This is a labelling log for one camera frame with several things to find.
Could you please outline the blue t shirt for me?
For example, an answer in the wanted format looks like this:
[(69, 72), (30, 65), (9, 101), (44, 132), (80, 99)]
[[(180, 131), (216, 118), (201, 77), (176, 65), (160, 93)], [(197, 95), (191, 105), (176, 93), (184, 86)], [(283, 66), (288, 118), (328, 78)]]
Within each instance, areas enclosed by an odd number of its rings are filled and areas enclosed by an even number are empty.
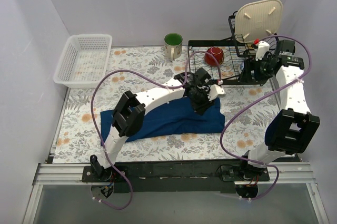
[(221, 133), (225, 116), (220, 111), (220, 99), (203, 115), (194, 112), (190, 99), (181, 98), (164, 103), (150, 111), (131, 108), (119, 116), (114, 110), (101, 112), (101, 133), (105, 145), (133, 142), (139, 139), (180, 134)]

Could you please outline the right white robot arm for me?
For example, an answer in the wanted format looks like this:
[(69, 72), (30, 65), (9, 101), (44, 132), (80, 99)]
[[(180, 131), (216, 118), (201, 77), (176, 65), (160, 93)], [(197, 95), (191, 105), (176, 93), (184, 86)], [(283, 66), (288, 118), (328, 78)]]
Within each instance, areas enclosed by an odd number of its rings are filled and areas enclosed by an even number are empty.
[(261, 79), (274, 76), (280, 91), (280, 112), (267, 127), (264, 143), (244, 155), (238, 167), (243, 180), (262, 175), (267, 164), (285, 155), (303, 153), (316, 133), (320, 119), (312, 115), (305, 100), (304, 61), (296, 57), (295, 42), (280, 40), (270, 52), (269, 43), (255, 40), (254, 75)]

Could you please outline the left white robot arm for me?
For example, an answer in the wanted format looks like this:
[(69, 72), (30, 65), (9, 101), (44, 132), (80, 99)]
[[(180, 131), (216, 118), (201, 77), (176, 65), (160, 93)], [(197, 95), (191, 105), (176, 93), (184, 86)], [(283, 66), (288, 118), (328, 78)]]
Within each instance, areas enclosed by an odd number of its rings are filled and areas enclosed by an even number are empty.
[(213, 80), (204, 68), (200, 68), (196, 73), (184, 72), (163, 84), (156, 83), (155, 88), (144, 93), (124, 92), (113, 110), (110, 131), (106, 138), (101, 139), (102, 154), (90, 157), (92, 173), (101, 182), (112, 177), (111, 166), (123, 144), (138, 133), (150, 111), (188, 97), (194, 112), (202, 115), (222, 93), (222, 83), (222, 80)]

